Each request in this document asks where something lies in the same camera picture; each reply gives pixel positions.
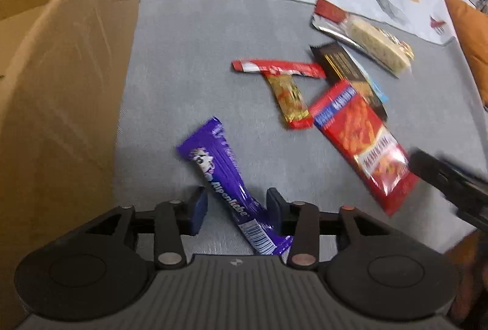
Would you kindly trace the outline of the purple Alpenliebe candy bar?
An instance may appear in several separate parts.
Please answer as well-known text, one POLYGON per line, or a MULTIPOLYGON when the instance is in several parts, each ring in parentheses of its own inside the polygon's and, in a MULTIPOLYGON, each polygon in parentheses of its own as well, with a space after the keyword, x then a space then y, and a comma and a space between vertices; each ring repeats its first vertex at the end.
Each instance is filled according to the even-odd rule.
POLYGON ((214 195, 226 205, 245 239, 260 255, 281 255, 293 238, 280 236, 268 210, 246 188, 221 121, 212 117, 177 147, 179 156, 200 169, 214 195))

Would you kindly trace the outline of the large red snack packet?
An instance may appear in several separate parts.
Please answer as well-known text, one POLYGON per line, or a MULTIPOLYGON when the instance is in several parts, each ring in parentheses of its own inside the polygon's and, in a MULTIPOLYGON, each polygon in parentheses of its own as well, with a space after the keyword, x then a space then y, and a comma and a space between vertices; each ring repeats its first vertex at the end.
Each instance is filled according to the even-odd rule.
POLYGON ((386 214, 396 213, 417 177, 406 150, 363 96, 340 81, 309 108, 314 125, 363 180, 386 214))

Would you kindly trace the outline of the red Nescafe coffee stick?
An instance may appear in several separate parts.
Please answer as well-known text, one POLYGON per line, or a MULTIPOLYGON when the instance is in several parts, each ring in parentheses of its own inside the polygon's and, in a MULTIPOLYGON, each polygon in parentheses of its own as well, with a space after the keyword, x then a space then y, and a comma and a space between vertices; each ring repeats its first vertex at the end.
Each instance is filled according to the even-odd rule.
POLYGON ((326 79, 326 73, 317 63, 286 62, 281 60, 251 59, 231 62, 235 71, 247 73, 268 73, 272 75, 298 75, 315 79, 326 79))

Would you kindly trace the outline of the light blue stick packet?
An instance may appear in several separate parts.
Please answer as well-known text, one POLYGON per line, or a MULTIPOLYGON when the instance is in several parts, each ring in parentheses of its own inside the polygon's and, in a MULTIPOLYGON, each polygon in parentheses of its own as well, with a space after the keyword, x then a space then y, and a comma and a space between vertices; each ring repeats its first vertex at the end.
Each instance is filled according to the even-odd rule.
POLYGON ((382 104, 386 103, 388 101, 388 96, 381 90, 379 85, 371 78, 371 76, 368 74, 368 72, 364 69, 364 67, 358 62, 358 60, 355 58, 355 56, 352 53, 351 49, 348 49, 344 44, 340 43, 341 48, 347 53, 347 55, 352 59, 353 63, 356 65, 356 67, 359 69, 361 74, 365 77, 366 81, 372 88, 372 91, 376 94, 376 96, 379 98, 380 102, 382 104))

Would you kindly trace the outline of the small red yellow snack packet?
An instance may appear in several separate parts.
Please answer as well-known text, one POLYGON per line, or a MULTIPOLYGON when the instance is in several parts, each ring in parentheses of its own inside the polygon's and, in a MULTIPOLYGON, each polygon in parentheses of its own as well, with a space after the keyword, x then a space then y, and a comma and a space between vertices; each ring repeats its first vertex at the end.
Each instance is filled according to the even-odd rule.
POLYGON ((306 129, 313 126, 313 118, 293 77, 286 74, 264 73, 288 128, 306 129))

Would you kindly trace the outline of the beige wafer snack packet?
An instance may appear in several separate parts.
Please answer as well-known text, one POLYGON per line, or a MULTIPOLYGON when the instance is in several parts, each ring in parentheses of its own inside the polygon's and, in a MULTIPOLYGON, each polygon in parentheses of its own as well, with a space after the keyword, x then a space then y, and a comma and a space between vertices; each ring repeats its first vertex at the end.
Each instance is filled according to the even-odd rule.
POLYGON ((327 0, 316 0, 311 25, 369 57, 395 77, 411 70, 414 53, 408 43, 327 0))

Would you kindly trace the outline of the black gold snack packet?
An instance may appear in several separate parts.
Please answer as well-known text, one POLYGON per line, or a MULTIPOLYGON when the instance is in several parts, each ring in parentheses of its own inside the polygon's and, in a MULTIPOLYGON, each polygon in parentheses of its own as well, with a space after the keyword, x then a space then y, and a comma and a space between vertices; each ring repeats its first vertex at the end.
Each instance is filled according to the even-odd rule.
POLYGON ((311 53, 318 65, 321 65, 332 84, 348 81, 360 93, 368 105, 382 121, 387 120, 384 98, 381 90, 367 75, 362 66, 338 42, 329 42, 321 46, 311 46, 311 53))

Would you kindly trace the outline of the orange cushion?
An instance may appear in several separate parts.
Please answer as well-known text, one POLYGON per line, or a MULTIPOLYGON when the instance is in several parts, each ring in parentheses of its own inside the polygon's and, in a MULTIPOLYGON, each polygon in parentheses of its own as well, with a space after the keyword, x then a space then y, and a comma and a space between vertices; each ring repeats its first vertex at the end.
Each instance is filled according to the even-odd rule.
POLYGON ((463 0, 444 0, 453 27, 471 69, 481 101, 488 102, 487 15, 463 0))

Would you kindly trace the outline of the brown cardboard box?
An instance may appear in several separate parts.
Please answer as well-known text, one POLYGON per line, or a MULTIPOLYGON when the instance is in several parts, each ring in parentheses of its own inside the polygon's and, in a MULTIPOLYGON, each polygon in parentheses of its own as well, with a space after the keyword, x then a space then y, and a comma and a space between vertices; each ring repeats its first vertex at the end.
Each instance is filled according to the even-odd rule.
POLYGON ((106 212, 139 0, 1 0, 1 326, 29 252, 106 212))

